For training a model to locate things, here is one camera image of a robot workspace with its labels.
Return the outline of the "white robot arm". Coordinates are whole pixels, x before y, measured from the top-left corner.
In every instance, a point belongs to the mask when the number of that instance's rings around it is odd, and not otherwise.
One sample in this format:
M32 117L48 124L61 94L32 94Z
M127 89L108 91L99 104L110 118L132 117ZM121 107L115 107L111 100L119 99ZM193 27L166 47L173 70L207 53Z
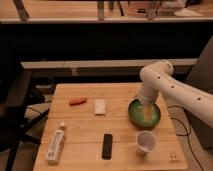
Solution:
M154 104L158 92L161 92L213 128L213 95L175 80L171 77L173 71L173 65L168 60L161 60L141 69L142 85L138 90L141 104Z

